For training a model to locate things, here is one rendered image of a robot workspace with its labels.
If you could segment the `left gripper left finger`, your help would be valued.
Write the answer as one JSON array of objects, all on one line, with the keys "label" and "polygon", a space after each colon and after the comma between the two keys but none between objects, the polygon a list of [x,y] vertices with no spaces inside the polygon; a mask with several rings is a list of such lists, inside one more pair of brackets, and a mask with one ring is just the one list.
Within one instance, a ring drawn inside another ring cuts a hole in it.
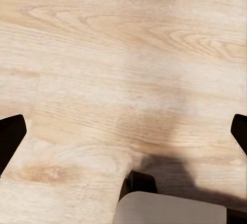
[{"label": "left gripper left finger", "polygon": [[0,176],[27,133],[22,114],[0,120]]}]

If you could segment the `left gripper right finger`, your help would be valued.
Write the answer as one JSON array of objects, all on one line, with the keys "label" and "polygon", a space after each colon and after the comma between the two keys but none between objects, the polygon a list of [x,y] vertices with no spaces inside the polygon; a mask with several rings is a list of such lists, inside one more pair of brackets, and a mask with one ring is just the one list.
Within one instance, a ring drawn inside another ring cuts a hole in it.
[{"label": "left gripper right finger", "polygon": [[247,116],[235,114],[231,133],[247,155]]}]

